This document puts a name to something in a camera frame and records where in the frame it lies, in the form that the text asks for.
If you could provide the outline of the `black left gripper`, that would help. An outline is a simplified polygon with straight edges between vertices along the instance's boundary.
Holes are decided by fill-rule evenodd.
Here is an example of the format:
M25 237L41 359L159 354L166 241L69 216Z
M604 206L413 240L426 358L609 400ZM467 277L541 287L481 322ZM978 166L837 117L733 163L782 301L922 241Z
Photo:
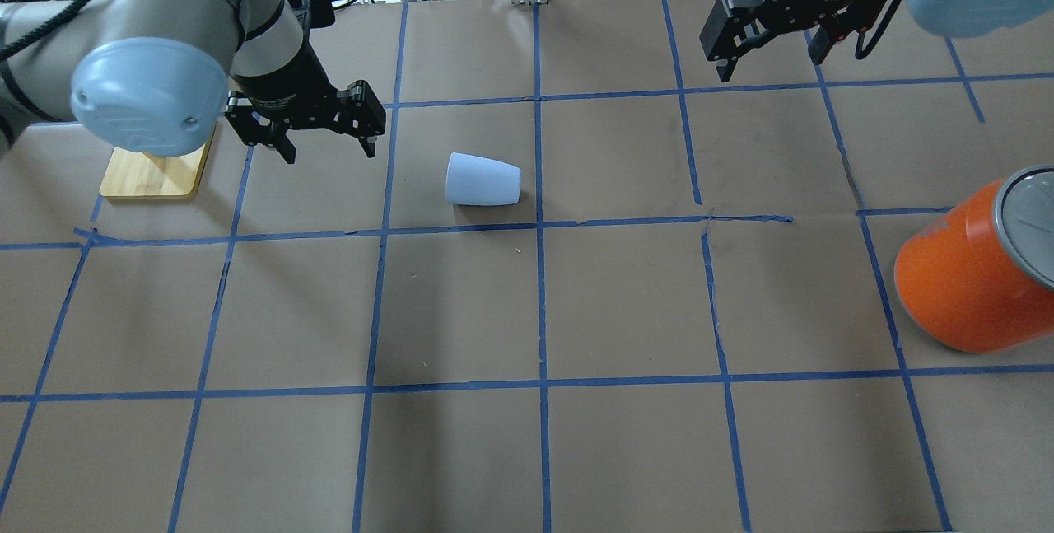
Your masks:
M375 157L387 130L380 98L362 79L333 86L311 44L302 44L279 70L234 80L239 88L227 95L223 116L243 143L266 145L293 165L296 147L287 131L326 129L356 138L366 158Z

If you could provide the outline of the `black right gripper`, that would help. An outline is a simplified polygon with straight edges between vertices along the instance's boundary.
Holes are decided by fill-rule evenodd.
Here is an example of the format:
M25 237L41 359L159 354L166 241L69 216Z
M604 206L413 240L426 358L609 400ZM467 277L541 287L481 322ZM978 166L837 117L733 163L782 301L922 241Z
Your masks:
M854 56L863 60L892 18L893 0L716 0L699 40L720 82L728 83L737 60L794 31L814 32L813 65L824 63L851 33L857 34Z

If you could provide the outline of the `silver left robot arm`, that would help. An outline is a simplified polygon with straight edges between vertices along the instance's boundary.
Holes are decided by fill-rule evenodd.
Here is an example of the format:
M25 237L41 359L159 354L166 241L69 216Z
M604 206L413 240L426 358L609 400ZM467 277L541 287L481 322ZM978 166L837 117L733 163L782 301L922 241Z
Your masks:
M371 86L330 81L310 41L326 0L69 0L2 5L2 152L30 125L79 123L114 147L183 157L219 120L293 164L292 131L387 130Z

